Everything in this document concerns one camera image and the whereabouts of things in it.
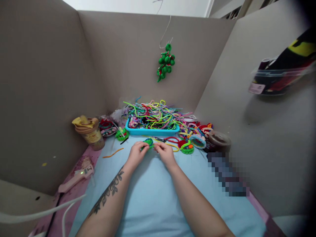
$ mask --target fingers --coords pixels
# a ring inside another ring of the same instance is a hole
[[[144,155],[148,150],[149,150],[149,145],[147,144],[147,146],[145,146],[144,148],[143,148],[143,150],[141,151],[141,155]]]
[[[134,146],[136,146],[137,148],[140,149],[140,148],[142,148],[144,146],[149,146],[149,145],[148,145],[148,143],[139,141],[139,142],[135,142]]]
[[[161,149],[161,147],[157,143],[155,143],[154,148],[159,154],[161,154],[163,152],[163,150]]]
[[[168,145],[166,143],[154,143],[155,146],[159,146],[163,150],[168,148]]]

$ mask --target light blue tablecloth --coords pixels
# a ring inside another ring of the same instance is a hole
[[[114,137],[107,139],[95,168],[96,187],[91,181],[81,201],[69,237],[74,237],[84,219],[128,158],[130,148],[145,137],[135,136],[122,145]],[[110,158],[116,150],[124,147]],[[187,177],[207,198],[236,236],[263,236],[264,222],[246,197],[229,197],[212,168],[206,153],[198,149],[191,155],[181,151],[175,159]],[[135,170],[127,192],[117,236],[193,236],[175,193],[171,177],[159,155],[150,150]]]

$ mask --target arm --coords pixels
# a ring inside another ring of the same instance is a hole
[[[195,236],[234,236],[213,206],[176,163],[172,147],[155,143],[155,150],[168,169],[183,214]]]
[[[132,146],[126,163],[96,202],[76,237],[115,235],[122,217],[129,181],[148,149],[149,145],[144,142],[136,142]]]

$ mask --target hand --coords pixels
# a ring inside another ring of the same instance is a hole
[[[130,164],[134,169],[142,162],[144,155],[149,150],[148,143],[145,142],[135,142],[129,152],[128,159],[126,163]]]
[[[177,163],[174,159],[172,147],[165,143],[154,143],[154,150],[160,155],[160,159],[165,164],[167,169],[176,166]]]

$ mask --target green beaded decoration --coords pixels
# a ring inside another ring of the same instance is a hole
[[[158,75],[157,82],[160,82],[161,79],[165,79],[166,73],[172,72],[171,66],[174,65],[175,56],[173,54],[170,54],[170,52],[171,52],[171,44],[167,44],[166,52],[161,54],[161,58],[158,61],[158,63],[160,64],[160,67],[157,70],[157,75]]]

